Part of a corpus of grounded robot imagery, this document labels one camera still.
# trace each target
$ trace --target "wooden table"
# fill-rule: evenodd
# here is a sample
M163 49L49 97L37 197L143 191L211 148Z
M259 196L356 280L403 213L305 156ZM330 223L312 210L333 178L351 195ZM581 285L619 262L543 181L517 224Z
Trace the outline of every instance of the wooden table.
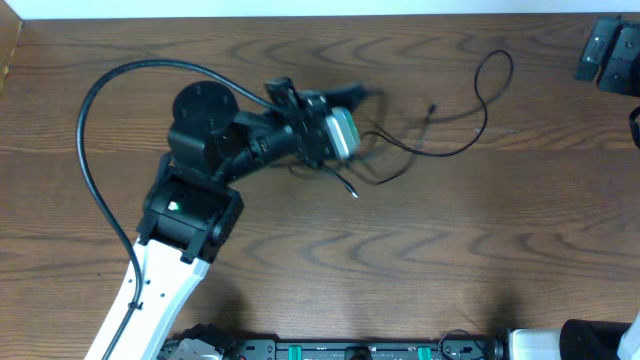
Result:
M424 338L450 328L631 321L640 307L640 152L633 98L573 79L596 15L411 16L27 22L0 101L0 358L82 357L127 258L86 190L78 107L127 61L200 63L264 94L361 80L386 90L385 126L411 142L478 105L477 63L508 50L516 72L479 144L421 158L354 200L334 179L268 169L234 185L245 210L175 331L214 322L282 338ZM480 77L490 96L504 59ZM171 104L197 75L141 70L108 85L87 126L89 162L131 237L166 151ZM255 105L241 100L245 109ZM356 117L361 131L371 101ZM476 113L434 121L426 149L474 136ZM381 172L405 153L387 149Z

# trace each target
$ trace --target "wooden tabletop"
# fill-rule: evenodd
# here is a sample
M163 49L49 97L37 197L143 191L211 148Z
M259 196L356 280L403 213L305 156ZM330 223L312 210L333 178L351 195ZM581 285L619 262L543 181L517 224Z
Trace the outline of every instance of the wooden tabletop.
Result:
M419 159L372 187L267 169L233 185L245 210L175 331L214 322L282 338L425 338L451 328L631 321L640 308L637 99L574 80L596 15L27 22L0 100L0 358L79 358L118 291L127 257L75 154L77 111L107 70L144 58L209 66L264 95L289 76L388 94L387 129L455 149L481 124L473 75L496 48L516 71L479 143ZM507 63L480 76L490 97ZM201 77L140 70L110 83L86 132L96 182L133 238L166 151L176 94ZM258 107L241 99L247 110ZM355 114L360 131L374 99ZM372 160L386 174L407 154Z

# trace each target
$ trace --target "wooden edge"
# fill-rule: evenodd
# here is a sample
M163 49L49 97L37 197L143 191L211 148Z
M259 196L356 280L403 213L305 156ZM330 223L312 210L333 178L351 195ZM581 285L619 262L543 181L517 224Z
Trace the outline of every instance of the wooden edge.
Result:
M9 73L9 64L22 29L22 19L4 1L0 0L0 95L5 78Z

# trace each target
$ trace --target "white wall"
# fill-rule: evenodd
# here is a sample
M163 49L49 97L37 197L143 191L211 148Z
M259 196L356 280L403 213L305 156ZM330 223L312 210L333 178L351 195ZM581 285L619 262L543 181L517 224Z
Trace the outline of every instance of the white wall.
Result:
M640 0L6 0L25 20L640 12Z

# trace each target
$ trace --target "wood grain surface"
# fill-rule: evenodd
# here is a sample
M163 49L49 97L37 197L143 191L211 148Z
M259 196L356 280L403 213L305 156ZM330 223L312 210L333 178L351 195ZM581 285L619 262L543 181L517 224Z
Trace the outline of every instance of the wood grain surface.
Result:
M264 94L361 80L388 94L385 126L412 141L438 104L425 149L475 135L473 74L508 50L511 87L469 151L420 159L363 184L267 169L234 185L245 210L175 331L199 322L282 338L437 338L570 318L631 321L640 308L640 152L626 116L637 99L573 79L596 15L409 16L27 22L0 100L0 358L84 356L115 298L124 249L77 165L76 115L91 84L127 61L168 57L214 68ZM490 97L504 58L480 77ZM94 176L131 237L175 95L199 76L140 70L91 111ZM258 110L240 100L248 110ZM358 110L361 131L375 100ZM385 148L382 173L406 154Z

